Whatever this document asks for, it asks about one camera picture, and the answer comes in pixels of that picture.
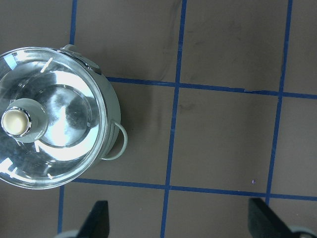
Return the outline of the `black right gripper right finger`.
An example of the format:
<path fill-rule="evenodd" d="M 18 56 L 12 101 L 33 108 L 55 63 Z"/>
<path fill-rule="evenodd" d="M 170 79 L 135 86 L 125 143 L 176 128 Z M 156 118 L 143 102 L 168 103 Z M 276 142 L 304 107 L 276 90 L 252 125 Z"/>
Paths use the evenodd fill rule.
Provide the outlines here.
<path fill-rule="evenodd" d="M 296 238 L 261 198 L 248 202 L 248 230 L 253 238 Z"/>

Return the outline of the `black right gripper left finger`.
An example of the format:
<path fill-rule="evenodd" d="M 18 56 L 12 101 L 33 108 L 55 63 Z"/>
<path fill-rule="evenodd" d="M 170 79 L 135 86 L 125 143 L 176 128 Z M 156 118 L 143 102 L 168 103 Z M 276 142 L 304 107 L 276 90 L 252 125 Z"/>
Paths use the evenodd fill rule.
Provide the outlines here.
<path fill-rule="evenodd" d="M 79 230 L 78 238 L 107 238 L 109 236 L 108 202 L 97 201 Z"/>

